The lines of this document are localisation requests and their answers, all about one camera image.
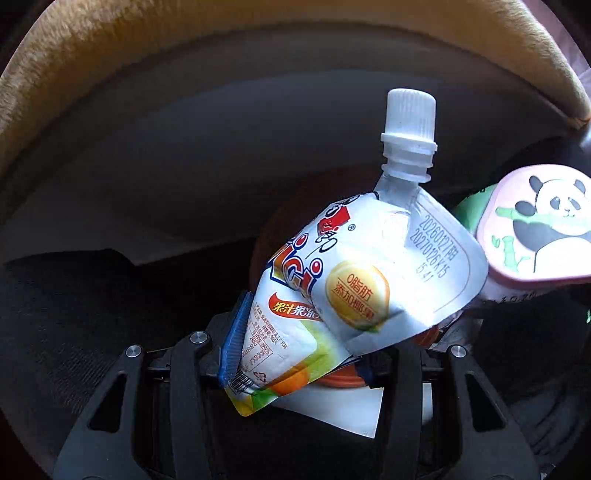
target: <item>panda ear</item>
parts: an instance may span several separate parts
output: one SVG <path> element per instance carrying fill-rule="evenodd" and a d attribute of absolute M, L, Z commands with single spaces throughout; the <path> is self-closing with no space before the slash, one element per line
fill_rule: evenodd
<path fill-rule="evenodd" d="M 530 177 L 530 186 L 534 192 L 538 193 L 542 188 L 542 185 L 543 183 L 538 177 L 536 177 L 535 175 L 532 175 Z"/>
<path fill-rule="evenodd" d="M 581 192 L 583 192 L 583 195 L 585 194 L 585 185 L 583 184 L 582 181 L 580 180 L 575 180 L 574 181 L 574 186 L 577 187 Z"/>

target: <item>panda illustration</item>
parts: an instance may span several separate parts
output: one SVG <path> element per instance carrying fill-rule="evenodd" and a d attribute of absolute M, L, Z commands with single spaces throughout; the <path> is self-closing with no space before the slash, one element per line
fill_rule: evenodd
<path fill-rule="evenodd" d="M 589 219 L 591 207 L 585 196 L 582 181 L 567 180 L 542 182 L 530 177 L 530 186 L 535 195 L 535 204 L 519 201 L 515 210 L 523 216 L 542 215 L 532 222 L 513 221 L 515 238 L 534 252 L 534 273 L 550 273 L 569 265 L 571 271 L 589 268 L 591 263 L 591 231 L 585 222 L 565 219 Z M 559 222 L 545 222 L 548 216 L 560 217 Z"/>

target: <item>green object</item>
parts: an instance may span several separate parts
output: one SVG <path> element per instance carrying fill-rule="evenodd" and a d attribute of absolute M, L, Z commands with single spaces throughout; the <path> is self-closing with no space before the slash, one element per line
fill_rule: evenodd
<path fill-rule="evenodd" d="M 535 213 L 531 216 L 520 214 L 514 208 L 497 207 L 495 213 L 499 217 L 508 218 L 510 220 L 520 220 L 525 223 L 543 223 L 552 228 L 563 226 L 581 226 L 588 231 L 591 230 L 591 221 L 587 218 L 577 217 L 561 217 L 558 215 Z"/>
<path fill-rule="evenodd" d="M 503 265 L 509 270 L 517 273 L 519 271 L 519 264 L 523 262 L 523 260 L 529 260 L 531 257 L 521 257 L 518 261 L 515 257 L 515 248 L 513 247 L 514 241 L 515 237 L 511 235 L 503 237 L 503 253 L 505 254 Z"/>
<path fill-rule="evenodd" d="M 472 235 L 476 234 L 478 223 L 484 214 L 486 205 L 488 205 L 495 188 L 496 184 L 491 185 L 474 195 L 470 195 L 463 199 L 452 211 L 453 216 L 456 217 L 463 227 Z"/>

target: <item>yellow fur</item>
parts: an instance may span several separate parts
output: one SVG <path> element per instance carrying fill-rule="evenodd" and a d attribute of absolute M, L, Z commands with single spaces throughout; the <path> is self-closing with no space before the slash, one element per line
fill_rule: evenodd
<path fill-rule="evenodd" d="M 363 22 L 430 35 L 523 77 L 568 116 L 589 99 L 519 0 L 56 0 L 0 77 L 0 175 L 57 115 L 122 66 L 214 33 Z"/>

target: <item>metal screw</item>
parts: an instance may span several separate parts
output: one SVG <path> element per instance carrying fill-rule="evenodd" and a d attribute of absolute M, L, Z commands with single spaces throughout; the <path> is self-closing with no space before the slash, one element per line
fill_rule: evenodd
<path fill-rule="evenodd" d="M 464 358 L 466 349 L 462 345 L 454 345 L 452 346 L 452 355 L 456 358 Z"/>
<path fill-rule="evenodd" d="M 200 343 L 205 343 L 205 342 L 207 342 L 207 332 L 204 332 L 202 330 L 199 330 L 198 332 L 194 332 L 189 337 L 189 340 L 191 340 L 192 343 L 196 343 L 197 345 L 199 345 Z"/>
<path fill-rule="evenodd" d="M 129 358 L 134 358 L 142 352 L 142 348 L 139 345 L 132 345 L 126 351 L 125 355 Z"/>

